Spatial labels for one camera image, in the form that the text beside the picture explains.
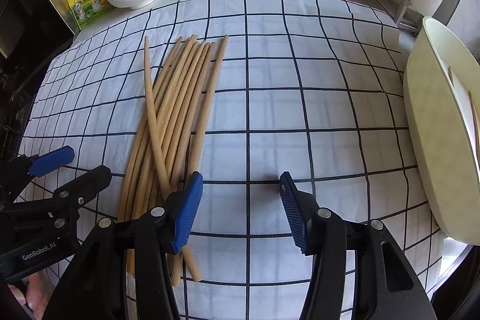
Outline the person's left hand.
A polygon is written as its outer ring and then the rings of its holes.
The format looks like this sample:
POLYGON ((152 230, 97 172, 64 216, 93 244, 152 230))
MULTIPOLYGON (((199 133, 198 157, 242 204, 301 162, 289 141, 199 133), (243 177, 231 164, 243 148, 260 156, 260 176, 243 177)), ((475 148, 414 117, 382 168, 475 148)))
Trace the person's left hand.
POLYGON ((27 277, 26 293, 22 293, 15 285, 8 284, 8 287, 21 305, 30 308, 34 319, 43 318, 54 287, 42 271, 27 277))

